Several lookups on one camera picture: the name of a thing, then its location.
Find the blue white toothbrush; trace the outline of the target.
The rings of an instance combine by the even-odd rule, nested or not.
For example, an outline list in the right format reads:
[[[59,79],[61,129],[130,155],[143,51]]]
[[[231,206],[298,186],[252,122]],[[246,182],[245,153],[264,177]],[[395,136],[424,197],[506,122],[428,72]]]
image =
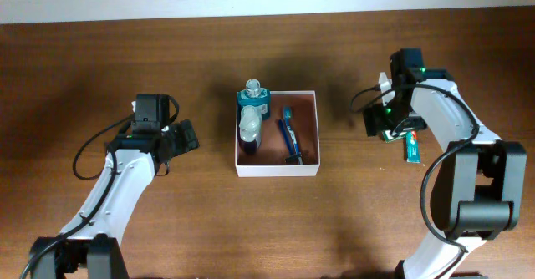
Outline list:
[[[289,106],[284,106],[283,107],[283,122],[288,132],[289,138],[291,139],[292,144],[293,144],[293,153],[291,154],[291,158],[296,160],[299,165],[302,165],[303,159],[302,159],[299,147],[298,147],[297,136],[290,122],[291,119],[292,119],[292,109]]]

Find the clear purple liquid bottle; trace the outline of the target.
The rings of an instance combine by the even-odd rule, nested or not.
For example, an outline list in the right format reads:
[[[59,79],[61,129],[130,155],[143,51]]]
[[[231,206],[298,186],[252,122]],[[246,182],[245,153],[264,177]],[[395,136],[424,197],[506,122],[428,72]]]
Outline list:
[[[262,116],[256,107],[248,105],[242,108],[238,128],[242,150],[247,155],[254,155],[262,141]]]

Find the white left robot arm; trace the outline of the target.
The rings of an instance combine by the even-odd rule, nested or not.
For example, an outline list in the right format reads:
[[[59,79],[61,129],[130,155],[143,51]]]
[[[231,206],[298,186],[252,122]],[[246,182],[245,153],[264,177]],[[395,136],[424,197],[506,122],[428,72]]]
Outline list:
[[[104,167],[77,214],[55,237],[39,237],[23,278],[63,278],[84,268],[90,278],[126,278],[125,229],[146,187],[171,160],[195,150],[191,121],[178,121],[179,104],[166,94],[137,94],[132,114],[116,122]]]

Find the blue disposable razor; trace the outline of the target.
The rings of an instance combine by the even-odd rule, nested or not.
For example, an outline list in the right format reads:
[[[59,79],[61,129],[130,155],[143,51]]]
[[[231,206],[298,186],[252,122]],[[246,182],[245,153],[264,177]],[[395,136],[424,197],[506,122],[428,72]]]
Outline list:
[[[283,136],[284,143],[288,149],[288,157],[285,159],[287,164],[298,164],[303,163],[301,153],[298,149],[298,142],[294,135],[292,128],[285,124],[285,121],[282,119],[278,120],[278,128]]]

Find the green red toothpaste tube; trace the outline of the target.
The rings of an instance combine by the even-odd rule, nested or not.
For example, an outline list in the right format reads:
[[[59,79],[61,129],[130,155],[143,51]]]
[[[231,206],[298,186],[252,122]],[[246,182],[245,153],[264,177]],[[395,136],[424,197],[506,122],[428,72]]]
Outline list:
[[[411,131],[405,136],[405,152],[406,161],[408,163],[419,164],[420,163],[420,151],[417,140],[417,134],[415,131]]]

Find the teal mouthwash bottle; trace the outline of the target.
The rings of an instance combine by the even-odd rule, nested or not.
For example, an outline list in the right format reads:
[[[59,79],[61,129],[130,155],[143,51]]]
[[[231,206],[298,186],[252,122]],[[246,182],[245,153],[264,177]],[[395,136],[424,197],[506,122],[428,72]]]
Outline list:
[[[267,120],[271,114],[270,102],[270,90],[263,88],[257,79],[249,79],[245,89],[237,93],[237,120],[241,120],[241,112],[245,106],[255,107],[259,111],[262,121]]]

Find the white green soap packet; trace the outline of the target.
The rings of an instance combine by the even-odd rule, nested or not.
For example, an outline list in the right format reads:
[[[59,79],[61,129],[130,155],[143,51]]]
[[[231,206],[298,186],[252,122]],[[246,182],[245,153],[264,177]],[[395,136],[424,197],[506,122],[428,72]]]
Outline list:
[[[391,134],[390,130],[385,130],[381,133],[383,141],[386,143],[390,143],[396,140],[401,140],[405,137],[405,132],[401,132],[398,134]]]

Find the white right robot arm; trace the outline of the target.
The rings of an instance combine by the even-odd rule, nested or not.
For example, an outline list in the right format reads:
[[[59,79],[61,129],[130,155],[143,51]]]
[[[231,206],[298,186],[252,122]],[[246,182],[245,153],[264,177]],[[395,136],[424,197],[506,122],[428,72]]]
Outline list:
[[[475,249],[516,227],[527,152],[489,130],[448,71],[427,68],[418,48],[392,53],[390,72],[373,87],[378,96],[358,110],[367,135],[407,137],[429,129],[442,149],[420,186],[428,233],[394,276],[452,278]]]

